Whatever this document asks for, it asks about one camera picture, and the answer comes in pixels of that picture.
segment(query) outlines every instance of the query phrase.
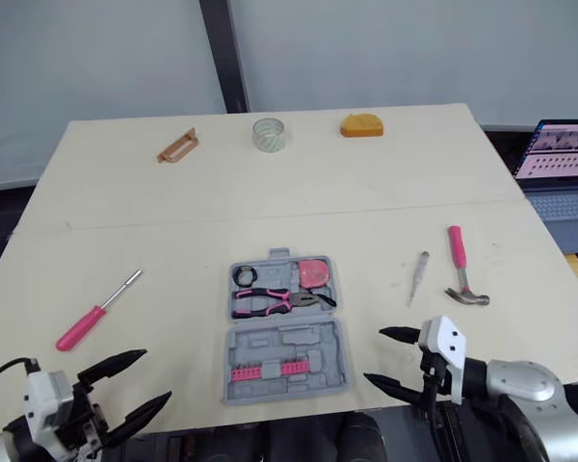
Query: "pink pliers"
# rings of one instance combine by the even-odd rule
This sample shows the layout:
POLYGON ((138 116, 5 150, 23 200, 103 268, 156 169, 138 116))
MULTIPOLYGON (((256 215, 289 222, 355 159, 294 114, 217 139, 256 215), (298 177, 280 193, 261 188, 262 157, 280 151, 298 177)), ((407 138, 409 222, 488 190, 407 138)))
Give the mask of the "pink pliers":
POLYGON ((320 302, 321 300, 326 303, 336 306, 336 302, 325 295, 315 295, 306 292, 295 292, 290 293, 289 289, 248 289, 246 291, 234 292, 234 298, 247 298, 251 296, 267 296, 270 298, 276 298, 282 300, 276 305, 269 306, 263 310, 236 310, 231 313, 231 318, 234 320, 244 319, 244 318, 263 318, 265 316, 270 316, 276 313, 281 315, 289 313, 294 306, 309 306, 320 302))

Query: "orange sponge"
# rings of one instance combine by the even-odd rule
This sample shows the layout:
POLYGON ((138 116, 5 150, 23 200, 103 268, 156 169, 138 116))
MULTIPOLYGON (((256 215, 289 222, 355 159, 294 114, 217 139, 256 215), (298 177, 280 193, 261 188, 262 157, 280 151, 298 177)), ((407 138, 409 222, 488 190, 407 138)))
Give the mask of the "orange sponge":
POLYGON ((374 114, 358 114, 345 117, 340 125, 343 137, 380 137, 383 135, 383 122, 374 114))

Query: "gray tool case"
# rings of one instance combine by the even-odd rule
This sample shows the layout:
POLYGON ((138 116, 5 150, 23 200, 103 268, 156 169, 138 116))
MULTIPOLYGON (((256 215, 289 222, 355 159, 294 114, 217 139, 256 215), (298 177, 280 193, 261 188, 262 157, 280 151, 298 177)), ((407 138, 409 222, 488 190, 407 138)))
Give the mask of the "gray tool case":
POLYGON ((229 269, 229 318, 237 326, 227 334, 225 403, 253 404, 312 398, 349 388, 346 349, 340 322, 333 317, 335 307, 319 301, 310 306, 294 307, 285 314, 232 318, 235 311, 262 310, 281 301, 264 296, 235 298, 236 292, 256 288, 308 292, 300 287, 298 262, 303 260, 326 262, 330 274, 328 283, 310 291, 315 295, 326 295, 338 303, 334 271, 331 261, 325 256, 290 257, 288 248, 276 248, 270 250, 268 260, 236 263, 229 269), (234 271, 243 266, 253 267, 257 272, 257 279, 249 288, 239 287, 233 279, 234 271), (296 362, 300 367, 292 370, 296 362), (302 373, 302 367, 307 367, 307 372, 302 373), (253 371, 257 371, 260 378, 234 380, 236 374, 253 371))

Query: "laptop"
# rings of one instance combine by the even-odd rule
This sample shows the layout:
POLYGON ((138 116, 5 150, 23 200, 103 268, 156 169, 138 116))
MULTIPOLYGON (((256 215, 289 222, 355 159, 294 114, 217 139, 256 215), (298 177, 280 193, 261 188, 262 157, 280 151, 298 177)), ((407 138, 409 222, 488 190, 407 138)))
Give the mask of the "laptop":
POLYGON ((561 251, 578 253, 578 120, 542 120, 513 176, 561 251))

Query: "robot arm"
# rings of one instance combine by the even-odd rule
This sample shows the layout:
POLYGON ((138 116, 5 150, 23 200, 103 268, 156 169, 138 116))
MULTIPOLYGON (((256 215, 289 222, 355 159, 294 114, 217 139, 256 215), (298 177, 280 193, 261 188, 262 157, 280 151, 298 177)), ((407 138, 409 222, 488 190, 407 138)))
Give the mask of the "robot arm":
POLYGON ((578 460, 578 415, 569 407, 561 381, 544 366, 530 361, 486 364, 467 358, 465 337, 446 317, 424 322, 421 331, 387 327, 380 333, 400 342, 417 343, 423 352, 422 392, 403 387, 390 377, 364 374, 386 394, 416 406, 431 422, 437 394, 451 395, 458 405, 463 398, 488 400, 498 406, 521 436, 524 448, 536 458, 578 460))
POLYGON ((0 433, 0 462, 91 461, 103 448, 117 446, 134 435, 163 408, 171 392, 146 402, 112 431, 88 393, 93 383, 122 372, 144 354, 144 349, 138 349, 111 356, 78 373, 79 381, 72 388, 62 371, 26 368, 24 415, 0 433))

